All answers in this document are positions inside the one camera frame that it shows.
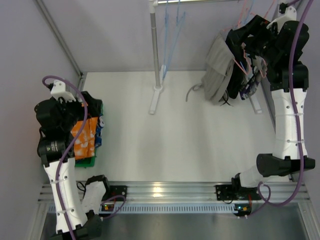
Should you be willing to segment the orange white trousers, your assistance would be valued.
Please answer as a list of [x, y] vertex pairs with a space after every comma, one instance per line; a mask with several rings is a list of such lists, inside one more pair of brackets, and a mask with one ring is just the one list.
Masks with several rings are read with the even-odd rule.
[[91, 158], [95, 156], [95, 135], [98, 118], [92, 117], [86, 120], [85, 126], [74, 143], [75, 160]]

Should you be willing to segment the light blue wire hanger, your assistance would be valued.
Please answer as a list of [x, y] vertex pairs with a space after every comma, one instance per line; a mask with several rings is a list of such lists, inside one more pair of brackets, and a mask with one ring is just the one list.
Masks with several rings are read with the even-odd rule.
[[164, 49], [163, 49], [163, 73], [162, 80], [164, 81], [169, 71], [171, 64], [171, 49], [169, 47], [169, 12], [168, 12], [169, 1], [165, 2], [165, 15], [164, 15]]

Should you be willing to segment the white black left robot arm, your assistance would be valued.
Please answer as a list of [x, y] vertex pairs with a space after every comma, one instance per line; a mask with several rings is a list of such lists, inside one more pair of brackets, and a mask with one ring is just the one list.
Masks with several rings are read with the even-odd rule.
[[53, 240], [92, 240], [102, 234], [101, 202], [110, 191], [104, 175], [89, 178], [80, 198], [75, 178], [72, 128], [84, 116], [82, 103], [71, 93], [52, 96], [34, 111], [40, 123], [37, 154], [51, 185], [56, 215]]

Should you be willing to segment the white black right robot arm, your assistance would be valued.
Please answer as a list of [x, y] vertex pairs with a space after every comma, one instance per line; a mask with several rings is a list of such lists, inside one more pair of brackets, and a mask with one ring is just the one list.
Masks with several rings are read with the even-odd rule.
[[260, 200], [262, 183], [273, 177], [303, 175], [315, 168], [303, 131], [309, 70], [300, 58], [309, 38], [309, 27], [303, 22], [271, 22], [260, 15], [228, 32], [226, 44], [237, 59], [249, 54], [252, 61], [261, 58], [266, 63], [274, 104], [275, 145], [271, 153], [258, 154], [253, 167], [236, 174], [230, 185], [218, 191], [219, 200]]

